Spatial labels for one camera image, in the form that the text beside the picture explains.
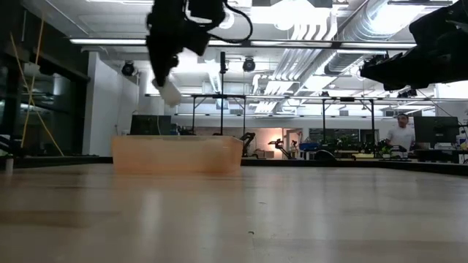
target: office equipment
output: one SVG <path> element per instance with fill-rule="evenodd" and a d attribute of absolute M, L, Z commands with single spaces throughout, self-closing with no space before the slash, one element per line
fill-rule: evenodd
<path fill-rule="evenodd" d="M 170 135 L 170 116 L 133 115 L 130 135 Z"/>
<path fill-rule="evenodd" d="M 456 143 L 460 133 L 457 117 L 414 117 L 416 142 Z"/>

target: black pole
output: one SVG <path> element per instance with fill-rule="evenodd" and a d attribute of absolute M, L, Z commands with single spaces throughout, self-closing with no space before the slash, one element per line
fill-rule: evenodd
<path fill-rule="evenodd" d="M 372 152 L 374 154 L 374 158 L 376 157 L 375 156 L 375 116 L 374 116 L 374 100 L 371 99 L 370 100 L 371 102 L 371 119 L 372 119 Z"/>
<path fill-rule="evenodd" d="M 224 74 L 226 73 L 226 52 L 221 52 L 221 59 L 219 65 L 221 69 L 221 131 L 219 132 L 222 135 L 223 124 L 224 124 Z"/>
<path fill-rule="evenodd" d="M 246 105 L 247 105 L 247 98 L 244 97 L 244 133 L 246 133 Z"/>
<path fill-rule="evenodd" d="M 224 73 L 221 73 L 221 95 L 224 95 Z M 222 135 L 224 124 L 224 98 L 221 98 L 221 131 L 219 133 Z"/>
<path fill-rule="evenodd" d="M 327 136 L 325 132 L 325 100 L 322 100 L 322 118 L 323 118 L 323 143 L 326 143 L 327 141 Z"/>
<path fill-rule="evenodd" d="M 193 97 L 192 133 L 195 134 L 195 97 Z"/>

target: camera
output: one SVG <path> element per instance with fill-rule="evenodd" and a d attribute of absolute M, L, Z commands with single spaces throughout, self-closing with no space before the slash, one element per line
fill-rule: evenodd
<path fill-rule="evenodd" d="M 253 58 L 246 58 L 244 61 L 244 65 L 242 66 L 242 69 L 245 72 L 253 72 L 255 70 L 255 62 Z"/>
<path fill-rule="evenodd" d="M 124 76 L 133 77 L 138 73 L 133 63 L 133 61 L 125 61 L 125 65 L 122 67 L 122 74 Z"/>

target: person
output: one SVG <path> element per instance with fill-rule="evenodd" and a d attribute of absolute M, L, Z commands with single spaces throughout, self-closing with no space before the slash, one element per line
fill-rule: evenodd
<path fill-rule="evenodd" d="M 410 151 L 411 146 L 415 143 L 415 130 L 408 127 L 410 118 L 406 114 L 398 114 L 398 126 L 388 131 L 387 144 L 398 146 Z"/>

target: wall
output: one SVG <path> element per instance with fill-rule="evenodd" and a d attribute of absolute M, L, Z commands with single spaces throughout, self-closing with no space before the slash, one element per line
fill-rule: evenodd
<path fill-rule="evenodd" d="M 111 156 L 114 135 L 129 131 L 138 108 L 139 87 L 90 53 L 83 154 Z"/>

